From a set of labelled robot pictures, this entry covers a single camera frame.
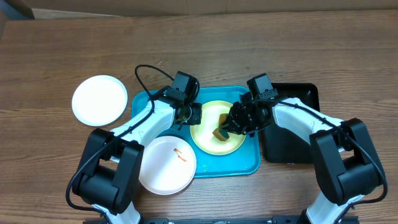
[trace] red stain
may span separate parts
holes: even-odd
[[[184,161],[184,162],[187,161],[186,159],[184,159],[184,158],[182,158],[182,157],[180,156],[180,154],[181,154],[182,152],[179,151],[177,148],[174,149],[174,152],[177,154],[178,158],[180,158],[182,161]]]

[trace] blue object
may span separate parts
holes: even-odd
[[[198,98],[195,102],[205,104],[209,101],[223,100],[234,103],[239,101],[240,95],[248,91],[243,86],[204,87],[200,88]],[[144,91],[138,93],[132,101],[132,117],[140,113],[146,107],[147,102],[147,93]],[[243,144],[234,152],[223,156],[214,156],[202,151],[193,142],[189,126],[183,126],[179,131],[173,128],[177,129],[178,126],[173,126],[162,132],[159,136],[176,136],[191,145],[197,157],[195,178],[249,175],[257,171],[260,167],[261,156],[257,133],[253,138],[247,136]]]

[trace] wood grain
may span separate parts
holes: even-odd
[[[141,63],[190,73],[203,86],[246,85],[263,72],[273,82],[316,84],[324,113],[366,123],[386,171],[387,198],[350,214],[397,223],[397,24],[398,11],[8,22],[0,41],[0,223],[98,216],[64,199],[93,129],[74,117],[71,97],[86,78],[108,74],[125,84],[130,105],[142,91],[133,74]],[[153,70],[139,73],[149,89],[169,84]],[[131,107],[104,129],[130,115]],[[178,195],[141,189],[134,204],[144,217],[257,218],[299,214],[318,192],[311,165],[262,160],[253,175],[195,179]]]

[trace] yellow plate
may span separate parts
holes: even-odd
[[[239,148],[246,136],[229,134],[225,142],[218,140],[213,131],[218,128],[220,114],[228,113],[231,103],[216,100],[205,103],[201,108],[201,123],[190,127],[195,144],[203,151],[212,155],[226,155]]]

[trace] black container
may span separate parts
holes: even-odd
[[[305,105],[320,111],[318,88],[312,83],[273,83],[279,95],[297,97]],[[269,125],[259,133],[268,162],[312,163],[310,145],[288,129],[276,124]]]

